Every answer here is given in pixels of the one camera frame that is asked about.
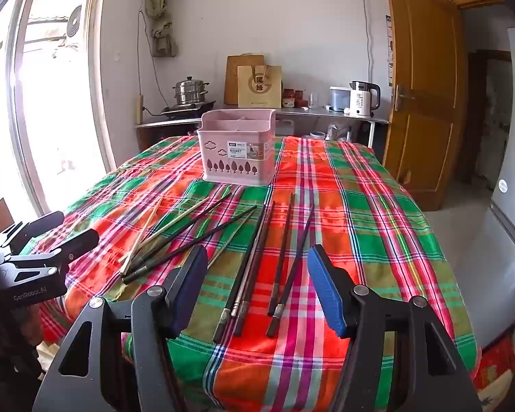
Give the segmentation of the plaid tablecloth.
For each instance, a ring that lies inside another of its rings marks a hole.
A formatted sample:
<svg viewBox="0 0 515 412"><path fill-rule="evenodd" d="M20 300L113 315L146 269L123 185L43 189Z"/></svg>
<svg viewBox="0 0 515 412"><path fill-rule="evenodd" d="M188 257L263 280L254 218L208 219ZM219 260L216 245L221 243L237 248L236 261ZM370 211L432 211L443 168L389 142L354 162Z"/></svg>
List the plaid tablecloth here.
<svg viewBox="0 0 515 412"><path fill-rule="evenodd" d="M321 244L333 264L387 299L428 299L464 365L480 360L453 270L424 213L365 146L287 137L274 144L276 173L265 187L203 180L197 139L165 139L99 181L66 212L64 223L28 246L46 252L77 232L98 231L98 246L67 275L67 292L39 308L43 336L63 339L91 297L128 299L162 283L162 264L125 285L121 260L136 238L164 229L175 247L245 210L273 205L249 311L239 335L213 336L248 242L250 219L205 241L214 264L190 324L169 343L185 395L230 411L324 411L348 344L328 327L307 270Z"/></svg>

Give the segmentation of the tan paper gift bag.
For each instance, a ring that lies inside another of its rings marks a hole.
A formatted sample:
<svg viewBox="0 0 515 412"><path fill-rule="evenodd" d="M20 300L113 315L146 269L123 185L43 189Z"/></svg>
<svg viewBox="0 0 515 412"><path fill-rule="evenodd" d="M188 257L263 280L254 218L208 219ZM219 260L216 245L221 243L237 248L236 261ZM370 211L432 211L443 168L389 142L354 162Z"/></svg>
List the tan paper gift bag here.
<svg viewBox="0 0 515 412"><path fill-rule="evenodd" d="M282 67L244 65L237 68L240 108L280 108L282 105Z"/></svg>

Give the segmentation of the pink utensil holder basket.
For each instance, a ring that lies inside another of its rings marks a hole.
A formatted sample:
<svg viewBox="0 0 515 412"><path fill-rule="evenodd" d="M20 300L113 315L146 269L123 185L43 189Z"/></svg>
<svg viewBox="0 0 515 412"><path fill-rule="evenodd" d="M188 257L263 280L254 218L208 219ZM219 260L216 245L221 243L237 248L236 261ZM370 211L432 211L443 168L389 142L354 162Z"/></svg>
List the pink utensil holder basket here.
<svg viewBox="0 0 515 412"><path fill-rule="evenodd" d="M206 112L197 130L204 180L265 186L275 173L275 110Z"/></svg>

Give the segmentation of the blue grey plastic container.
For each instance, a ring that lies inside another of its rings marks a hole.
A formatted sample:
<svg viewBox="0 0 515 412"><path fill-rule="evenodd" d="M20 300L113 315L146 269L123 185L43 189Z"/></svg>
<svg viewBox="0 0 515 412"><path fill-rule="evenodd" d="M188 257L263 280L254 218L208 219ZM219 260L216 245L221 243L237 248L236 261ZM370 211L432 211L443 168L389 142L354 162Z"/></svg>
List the blue grey plastic container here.
<svg viewBox="0 0 515 412"><path fill-rule="evenodd" d="M330 108L334 112L344 113L350 107L351 89L347 87L333 87L330 91Z"/></svg>

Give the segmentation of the white electric kettle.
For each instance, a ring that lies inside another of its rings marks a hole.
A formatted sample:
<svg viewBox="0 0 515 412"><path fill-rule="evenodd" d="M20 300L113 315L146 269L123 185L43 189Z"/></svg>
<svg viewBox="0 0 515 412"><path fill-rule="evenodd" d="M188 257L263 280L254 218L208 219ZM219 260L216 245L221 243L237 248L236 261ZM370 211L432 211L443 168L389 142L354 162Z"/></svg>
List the white electric kettle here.
<svg viewBox="0 0 515 412"><path fill-rule="evenodd" d="M350 83L349 106L344 114L349 116L373 116L381 101L380 87L369 82L353 80Z"/></svg>

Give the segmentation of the black chopstick long diagonal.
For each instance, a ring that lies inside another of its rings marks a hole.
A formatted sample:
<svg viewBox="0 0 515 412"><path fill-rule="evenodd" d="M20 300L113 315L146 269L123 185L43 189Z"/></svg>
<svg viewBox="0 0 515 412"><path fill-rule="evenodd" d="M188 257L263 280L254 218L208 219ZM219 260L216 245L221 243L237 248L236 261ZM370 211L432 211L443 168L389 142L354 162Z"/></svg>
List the black chopstick long diagonal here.
<svg viewBox="0 0 515 412"><path fill-rule="evenodd" d="M152 271L154 268L165 264L167 261L171 261L176 256L186 252L188 249L192 248L196 244L200 244L201 241L204 241L205 239L208 239L208 237L216 234L219 231L222 231L223 229L230 226L230 224L236 222L237 220L241 219L242 217L251 214L256 209L256 206L252 206L248 208L246 211L243 211L242 213L234 216L233 218L224 221L220 225L217 225L215 228L211 229L210 231L204 232L202 235L192 239L187 244L183 244L181 247L176 248L175 250L169 251L167 254L165 254L163 257L161 257L158 261L153 261L151 263L144 264L143 266L136 269L133 273L129 273L127 276L123 277L123 283L126 285L129 285L137 278L141 277L145 273L148 273Z"/></svg>

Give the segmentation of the white refrigerator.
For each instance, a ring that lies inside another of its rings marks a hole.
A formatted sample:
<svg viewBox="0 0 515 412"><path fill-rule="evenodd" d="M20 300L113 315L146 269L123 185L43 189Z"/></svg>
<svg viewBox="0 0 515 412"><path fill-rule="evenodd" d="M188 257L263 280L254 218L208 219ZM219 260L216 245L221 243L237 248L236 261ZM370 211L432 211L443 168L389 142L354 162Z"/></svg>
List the white refrigerator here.
<svg viewBox="0 0 515 412"><path fill-rule="evenodd" d="M508 30L513 105L500 177L476 238L455 270L476 344L489 346L515 324L515 28Z"/></svg>

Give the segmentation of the hanging olive cloth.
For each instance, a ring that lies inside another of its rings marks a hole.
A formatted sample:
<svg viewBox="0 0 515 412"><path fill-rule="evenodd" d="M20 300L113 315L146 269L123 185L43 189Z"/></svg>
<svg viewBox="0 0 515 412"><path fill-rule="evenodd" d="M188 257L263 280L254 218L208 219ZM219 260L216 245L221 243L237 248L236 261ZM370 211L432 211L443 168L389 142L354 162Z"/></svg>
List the hanging olive cloth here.
<svg viewBox="0 0 515 412"><path fill-rule="evenodd" d="M145 13L151 21L150 35L155 57L175 57L178 46L173 37L172 19L167 0L145 0Z"/></svg>

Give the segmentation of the small side shelf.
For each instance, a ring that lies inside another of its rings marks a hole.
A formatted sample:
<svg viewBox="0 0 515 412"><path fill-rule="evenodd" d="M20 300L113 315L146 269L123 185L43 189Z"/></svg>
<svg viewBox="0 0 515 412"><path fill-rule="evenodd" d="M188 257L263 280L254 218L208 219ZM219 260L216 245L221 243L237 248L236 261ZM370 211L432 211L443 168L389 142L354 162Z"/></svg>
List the small side shelf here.
<svg viewBox="0 0 515 412"><path fill-rule="evenodd" d="M136 139L140 152L163 139L193 135L201 127L200 118L167 119L136 126Z"/></svg>

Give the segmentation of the black induction cooker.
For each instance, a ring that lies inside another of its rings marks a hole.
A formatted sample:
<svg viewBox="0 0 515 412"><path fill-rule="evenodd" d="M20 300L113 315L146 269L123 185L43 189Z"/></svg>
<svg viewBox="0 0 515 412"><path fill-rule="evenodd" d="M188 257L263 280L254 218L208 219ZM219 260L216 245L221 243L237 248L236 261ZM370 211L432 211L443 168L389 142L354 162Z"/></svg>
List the black induction cooker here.
<svg viewBox="0 0 515 412"><path fill-rule="evenodd" d="M171 119L200 118L202 114L214 108L215 101L204 101L193 104L175 105L164 108L161 115Z"/></svg>

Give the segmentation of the silver chopstick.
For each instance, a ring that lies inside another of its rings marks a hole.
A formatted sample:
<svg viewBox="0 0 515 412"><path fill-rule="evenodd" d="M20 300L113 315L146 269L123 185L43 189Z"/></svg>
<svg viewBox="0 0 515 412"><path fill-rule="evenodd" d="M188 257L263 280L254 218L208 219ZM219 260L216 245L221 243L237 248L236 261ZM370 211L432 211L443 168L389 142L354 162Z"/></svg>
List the silver chopstick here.
<svg viewBox="0 0 515 412"><path fill-rule="evenodd" d="M245 270L244 270L244 273L243 273L243 279L242 279L242 282L240 283L239 285L239 289L238 289L238 292L237 292L237 296L235 298L235 302L234 302L234 305L233 305L233 308L231 310L231 313L230 313L230 318L231 319L235 319L237 314L238 314L238 310L240 308L240 304L242 302L242 299L243 299L243 293L244 293L244 286L247 282L247 279L249 277L249 272L250 272L250 266L251 266L251 262L252 262L252 259L254 257L254 254L256 252L256 248L258 247L258 241L259 241L259 235L261 233L261 230L262 230L262 227L263 227L263 221L264 221L264 218L265 218L265 213L267 211L267 205L264 204L261 211L260 211L260 214L259 214L259 218L258 218L258 222L256 224L256 231L255 231L255 236L254 236L254 239L252 241L252 248L250 248L250 254L249 254L249 258L248 258L248 261L247 261L247 264L246 264L246 267L245 267Z"/></svg>

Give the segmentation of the wooden door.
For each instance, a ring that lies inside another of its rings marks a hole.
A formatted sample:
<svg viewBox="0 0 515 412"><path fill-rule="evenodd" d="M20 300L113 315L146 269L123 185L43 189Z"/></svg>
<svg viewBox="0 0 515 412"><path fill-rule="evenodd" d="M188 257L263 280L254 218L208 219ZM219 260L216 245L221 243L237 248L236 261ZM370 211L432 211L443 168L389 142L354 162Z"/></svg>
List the wooden door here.
<svg viewBox="0 0 515 412"><path fill-rule="evenodd" d="M389 0L392 110L383 165L423 211L442 206L465 124L463 21L449 0Z"/></svg>

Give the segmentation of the glass cup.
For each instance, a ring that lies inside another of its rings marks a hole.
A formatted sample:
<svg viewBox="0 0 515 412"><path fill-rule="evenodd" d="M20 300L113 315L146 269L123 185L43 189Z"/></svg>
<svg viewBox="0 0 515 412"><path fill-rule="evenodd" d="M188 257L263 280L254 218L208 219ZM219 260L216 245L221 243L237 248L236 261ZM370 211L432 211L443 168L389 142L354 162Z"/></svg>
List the glass cup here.
<svg viewBox="0 0 515 412"><path fill-rule="evenodd" d="M309 96L309 107L316 108L318 106L318 94L316 92L311 92Z"/></svg>

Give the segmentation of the wooden cutting board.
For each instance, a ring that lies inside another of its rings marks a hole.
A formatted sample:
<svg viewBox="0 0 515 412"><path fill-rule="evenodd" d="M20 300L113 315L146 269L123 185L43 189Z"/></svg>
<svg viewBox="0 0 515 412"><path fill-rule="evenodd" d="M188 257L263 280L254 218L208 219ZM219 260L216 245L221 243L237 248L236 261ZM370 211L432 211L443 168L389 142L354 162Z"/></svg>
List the wooden cutting board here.
<svg viewBox="0 0 515 412"><path fill-rule="evenodd" d="M264 63L264 56L259 54L227 56L223 99L225 105L238 103L238 67L263 65Z"/></svg>

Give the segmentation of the red lidded jars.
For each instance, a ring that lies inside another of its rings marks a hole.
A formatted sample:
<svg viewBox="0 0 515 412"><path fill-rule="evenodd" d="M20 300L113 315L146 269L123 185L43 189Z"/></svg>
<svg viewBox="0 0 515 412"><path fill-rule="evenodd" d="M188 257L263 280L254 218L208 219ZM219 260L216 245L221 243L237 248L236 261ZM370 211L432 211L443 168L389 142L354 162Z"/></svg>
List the red lidded jars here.
<svg viewBox="0 0 515 412"><path fill-rule="evenodd" d="M285 88L282 94L283 108L305 108L308 101L304 98L304 91L300 89Z"/></svg>

